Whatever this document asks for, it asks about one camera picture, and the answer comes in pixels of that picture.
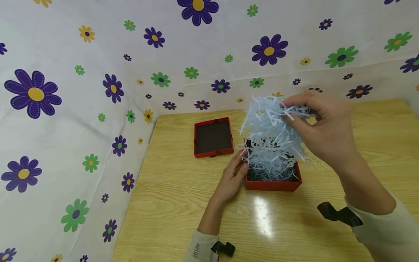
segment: flower print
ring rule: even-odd
[[[61,223],[65,224],[64,232],[68,232],[71,228],[72,232],[75,232],[78,225],[84,224],[86,221],[86,215],[89,213],[89,208],[86,207],[87,201],[80,199],[74,201],[74,205],[68,205],[65,211],[67,214],[61,218]]]
[[[256,5],[251,5],[249,9],[247,10],[247,15],[252,17],[255,16],[258,13],[258,8]]]
[[[128,147],[126,141],[121,135],[115,138],[115,143],[112,144],[114,155],[118,154],[118,156],[121,156],[121,154],[125,154],[125,149]]]
[[[349,98],[361,98],[364,95],[368,95],[372,89],[372,86],[366,85],[366,86],[357,86],[356,89],[351,89],[349,93],[346,96],[349,96]]]
[[[124,191],[129,191],[134,188],[135,179],[133,178],[134,175],[130,174],[129,172],[124,175],[124,180],[121,182],[121,185],[124,186]]]
[[[407,45],[407,41],[412,38],[410,32],[406,32],[404,34],[397,34],[395,38],[392,38],[387,41],[387,44],[384,49],[387,49],[387,52],[390,51],[397,51],[400,47]]]
[[[326,65],[330,64],[330,68],[336,66],[343,67],[346,63],[350,63],[354,60],[354,55],[358,54],[358,50],[354,50],[355,46],[351,46],[348,49],[341,47],[336,53],[332,53],[328,56],[329,60],[326,61]]]
[[[56,254],[55,257],[51,259],[51,262],[61,262],[62,254]]]
[[[112,237],[115,235],[115,230],[118,227],[116,224],[116,220],[109,220],[109,223],[105,225],[105,231],[103,232],[102,236],[104,237],[103,242],[106,241],[111,242]]]
[[[164,106],[164,108],[166,108],[166,109],[169,109],[169,110],[175,110],[176,109],[176,105],[175,105],[175,103],[172,103],[172,102],[164,102],[163,103],[163,106]]]
[[[36,176],[42,173],[42,169],[36,168],[39,162],[36,159],[29,162],[27,156],[22,156],[20,163],[10,161],[7,167],[11,170],[1,175],[1,180],[10,181],[7,186],[7,191],[12,191],[18,187],[18,191],[23,193],[28,188],[28,184],[34,186],[38,183]]]
[[[4,43],[0,43],[0,54],[4,54],[7,52],[7,49],[5,48],[6,45]]]
[[[105,94],[107,97],[112,97],[112,102],[116,104],[116,101],[121,102],[121,96],[124,96],[124,91],[122,91],[121,81],[117,81],[116,76],[112,75],[112,78],[105,74],[106,81],[103,80],[102,84],[106,87]]]
[[[54,82],[44,83],[45,77],[39,71],[32,73],[32,79],[25,70],[17,69],[15,75],[20,83],[8,80],[4,87],[18,96],[10,100],[14,109],[20,110],[28,107],[28,116],[37,119],[41,115],[41,109],[49,116],[55,114],[53,105],[61,105],[61,98],[53,95],[58,90]]]
[[[100,122],[103,122],[103,121],[105,121],[105,119],[106,119],[105,115],[104,115],[104,114],[102,114],[102,113],[100,113],[100,114],[98,115],[98,118],[99,118],[99,121],[100,121]]]
[[[4,252],[0,252],[0,262],[8,262],[13,260],[13,256],[17,254],[16,248],[8,248]]]
[[[323,22],[320,23],[319,28],[321,30],[327,30],[327,28],[332,26],[332,22],[333,21],[330,18],[329,19],[324,19]]]
[[[249,86],[253,87],[253,88],[260,88],[261,86],[264,85],[263,81],[265,81],[262,78],[253,78],[253,80],[249,81]]]
[[[252,57],[253,61],[259,61],[260,65],[266,65],[269,61],[269,64],[274,65],[278,62],[277,57],[282,58],[287,53],[282,50],[288,46],[287,41],[282,41],[281,35],[276,34],[269,41],[269,37],[264,36],[261,38],[261,45],[255,45],[252,48],[252,52],[257,53]]]
[[[128,110],[126,116],[131,124],[135,122],[135,114],[132,110]]]
[[[90,171],[93,173],[93,170],[98,169],[98,156],[95,156],[94,154],[90,154],[90,156],[84,157],[85,161],[83,162],[83,165],[86,166],[84,169],[86,171]]]
[[[161,37],[162,33],[160,31],[156,32],[154,27],[152,27],[151,30],[146,28],[145,32],[144,38],[148,40],[147,44],[149,46],[153,44],[155,48],[158,48],[159,46],[163,47],[163,43],[166,42],[166,39]]]
[[[230,54],[229,54],[229,55],[227,55],[227,56],[224,58],[224,61],[226,61],[227,63],[230,63],[231,61],[233,61],[233,56],[231,56]]]
[[[299,85],[300,83],[301,83],[301,79],[299,78],[294,79],[294,81],[292,82],[292,84],[295,86]]]
[[[95,40],[95,37],[94,37],[95,32],[92,31],[92,28],[81,26],[81,28],[79,28],[79,31],[80,31],[80,37],[83,38],[84,42],[91,43],[92,40]]]
[[[202,101],[197,101],[196,104],[194,104],[195,108],[199,108],[200,110],[207,110],[208,107],[210,107],[210,103],[209,102],[205,102],[205,100]]]
[[[193,67],[191,68],[186,68],[186,70],[184,71],[185,77],[189,77],[190,79],[196,78],[197,76],[199,76],[198,73],[198,69],[195,69]]]
[[[125,28],[127,29],[127,30],[130,30],[131,32],[132,31],[135,31],[135,25],[134,25],[134,22],[132,22],[131,20],[126,20],[126,21],[124,21],[125,23],[124,23],[124,26],[125,26]]]
[[[224,79],[221,79],[221,81],[215,80],[215,82],[211,84],[211,86],[213,87],[212,90],[217,93],[227,93],[227,90],[230,89],[229,85],[230,83],[226,82]]]
[[[106,203],[109,200],[109,194],[105,193],[102,196],[102,203]]]
[[[201,25],[201,19],[206,24],[212,22],[210,13],[218,11],[218,4],[212,0],[178,0],[178,5],[185,7],[182,18],[188,20],[192,17],[194,26]]]
[[[316,87],[316,88],[310,87],[309,90],[316,90],[316,91],[318,91],[320,93],[323,93],[323,90],[321,90],[319,87]]]
[[[144,112],[144,121],[149,125],[151,123],[151,120],[153,119],[153,112],[151,112],[151,109],[148,109]]]
[[[343,77],[343,80],[348,80],[348,79],[352,78],[352,76],[354,76],[354,74],[352,74],[352,73],[347,74],[346,76]]]
[[[48,4],[52,4],[52,0],[34,0],[35,3],[42,3],[43,6],[48,7]]]
[[[76,65],[75,69],[77,74],[84,75],[84,68],[81,65]]]
[[[409,71],[415,72],[419,70],[419,54],[416,57],[409,58],[406,60],[405,65],[400,67],[400,70],[403,70],[403,73],[407,73]]]
[[[151,80],[154,81],[155,85],[159,85],[160,87],[168,87],[169,84],[172,82],[169,80],[167,75],[163,75],[163,73],[159,72],[158,74],[154,74],[151,77]]]
[[[307,57],[300,61],[300,65],[308,65],[310,64],[310,62],[311,62],[311,59]]]

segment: table surface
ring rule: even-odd
[[[419,221],[419,122],[402,101],[353,104],[358,149],[389,191]],[[245,113],[171,114],[157,120],[114,250],[114,261],[181,261],[192,232],[233,155],[195,158],[194,123],[229,117],[240,129]],[[233,143],[243,141],[232,130]],[[349,226],[324,219],[318,204],[345,207],[344,192],[324,162],[299,162],[302,185],[295,192],[242,187],[225,208],[220,240],[231,242],[233,259],[219,261],[371,262]]]

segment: red box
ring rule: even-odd
[[[194,155],[196,158],[234,153],[228,117],[195,124]]]

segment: yellow flower center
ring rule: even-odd
[[[29,96],[30,99],[32,99],[34,101],[42,101],[45,98],[44,92],[37,87],[29,88],[28,96]]]
[[[264,51],[264,54],[268,57],[273,55],[275,52],[275,49],[273,47],[267,47]]]
[[[111,85],[111,91],[112,91],[112,93],[116,93],[116,86],[115,85]]]
[[[204,0],[193,0],[192,1],[192,7],[198,12],[202,11],[204,9],[204,6],[205,6]]]
[[[28,169],[22,169],[18,173],[18,178],[20,179],[27,179],[29,176],[29,170]]]

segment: floral backdrop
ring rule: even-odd
[[[419,112],[418,9],[415,0],[4,1],[0,262],[111,261],[161,114],[244,109],[252,96],[308,89],[400,98]]]

